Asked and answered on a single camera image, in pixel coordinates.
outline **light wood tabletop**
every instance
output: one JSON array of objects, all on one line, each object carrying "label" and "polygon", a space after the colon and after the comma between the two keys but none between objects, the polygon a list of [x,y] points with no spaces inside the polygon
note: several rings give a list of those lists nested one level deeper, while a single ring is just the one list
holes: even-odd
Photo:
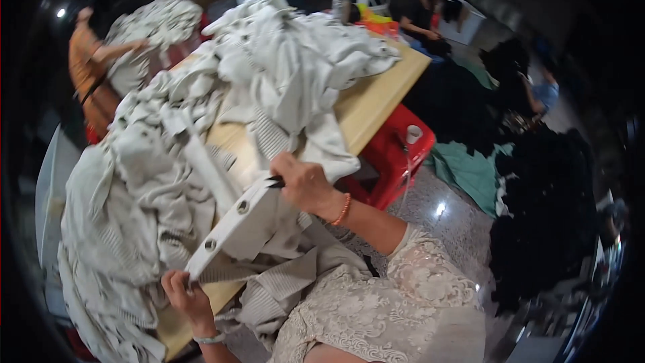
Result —
[{"label": "light wood tabletop", "polygon": [[[401,60],[386,72],[361,78],[356,85],[343,90],[334,105],[347,147],[353,155],[359,155],[430,63],[430,58],[404,44],[389,38],[388,43],[399,49]],[[195,58],[196,55],[189,55],[174,69],[189,66]],[[240,187],[251,184],[257,165],[255,149],[246,137],[244,125],[215,124],[206,141],[234,153],[238,159],[229,171],[231,179],[236,180]],[[227,263],[225,256],[219,258],[221,263]],[[204,285],[204,291],[210,297],[213,311],[217,312],[243,286],[244,282],[211,283]],[[192,331],[189,323],[172,307],[158,313],[157,338],[167,347],[167,361],[190,342]]]}]

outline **white paper cup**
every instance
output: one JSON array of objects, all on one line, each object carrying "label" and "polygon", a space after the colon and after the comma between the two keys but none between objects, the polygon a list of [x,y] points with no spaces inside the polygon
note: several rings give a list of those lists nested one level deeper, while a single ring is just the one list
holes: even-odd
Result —
[{"label": "white paper cup", "polygon": [[423,136],[423,131],[420,127],[416,125],[408,125],[407,127],[407,136],[406,142],[409,144],[415,144],[420,137]]}]

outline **red plastic chair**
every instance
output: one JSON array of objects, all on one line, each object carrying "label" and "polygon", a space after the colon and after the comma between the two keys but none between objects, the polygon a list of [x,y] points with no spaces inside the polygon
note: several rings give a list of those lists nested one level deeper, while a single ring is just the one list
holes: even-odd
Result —
[{"label": "red plastic chair", "polygon": [[[414,144],[406,143],[410,171],[407,170],[406,142],[407,127],[416,125],[423,135]],[[369,191],[354,176],[346,176],[341,182],[348,188],[351,196],[367,205],[385,210],[406,188],[407,174],[410,174],[410,187],[423,160],[430,154],[435,143],[435,134],[409,109],[399,104],[391,116],[383,123],[372,140],[360,153],[367,163],[379,172],[374,189]]]}]

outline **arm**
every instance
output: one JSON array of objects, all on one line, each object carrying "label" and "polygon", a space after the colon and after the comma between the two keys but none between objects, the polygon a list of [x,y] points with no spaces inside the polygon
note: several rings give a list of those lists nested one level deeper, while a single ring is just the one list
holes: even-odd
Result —
[{"label": "arm", "polygon": [[428,39],[431,39],[431,40],[438,40],[439,39],[439,35],[437,35],[437,33],[435,33],[434,31],[431,31],[431,30],[426,30],[426,29],[423,29],[423,28],[420,28],[420,27],[416,27],[412,23],[412,20],[410,20],[409,18],[407,18],[405,16],[401,17],[401,21],[400,21],[399,24],[400,24],[401,28],[406,29],[408,31],[412,31],[413,33],[423,34],[423,35],[427,36]]},{"label": "arm", "polygon": [[542,113],[544,111],[544,104],[542,104],[542,101],[536,100],[533,97],[533,89],[531,88],[531,84],[522,73],[518,73],[522,78],[522,83],[524,85],[524,89],[526,90],[526,99],[528,100],[528,104],[531,106],[531,110],[533,110],[533,112],[536,114]]},{"label": "arm", "polygon": [[[271,171],[284,178],[282,194],[300,210],[328,222],[341,215],[345,195],[327,182],[320,164],[303,163],[291,153],[282,152],[271,161]],[[385,255],[396,249],[407,229],[403,220],[357,200],[351,200],[342,224]]]},{"label": "arm", "polygon": [[[184,313],[190,321],[193,335],[198,338],[214,338],[219,333],[215,328],[213,310],[210,300],[197,282],[191,284],[192,291],[186,291],[189,273],[182,271],[168,271],[161,278],[170,304]],[[222,344],[199,344],[205,363],[240,363],[228,348]]]},{"label": "arm", "polygon": [[92,60],[101,63],[103,61],[118,58],[119,56],[130,51],[138,51],[139,49],[146,47],[147,45],[147,39],[136,40],[123,45],[101,45],[93,53]]}]

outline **left hand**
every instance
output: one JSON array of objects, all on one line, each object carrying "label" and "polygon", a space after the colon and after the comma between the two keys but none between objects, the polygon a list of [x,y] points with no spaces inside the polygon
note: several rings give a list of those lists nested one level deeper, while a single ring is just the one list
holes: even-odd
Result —
[{"label": "left hand", "polygon": [[216,336],[217,330],[210,300],[197,282],[190,284],[191,291],[186,291],[189,276],[188,272],[168,271],[161,278],[161,286],[166,291],[170,304],[188,317],[194,336],[199,338]]}]

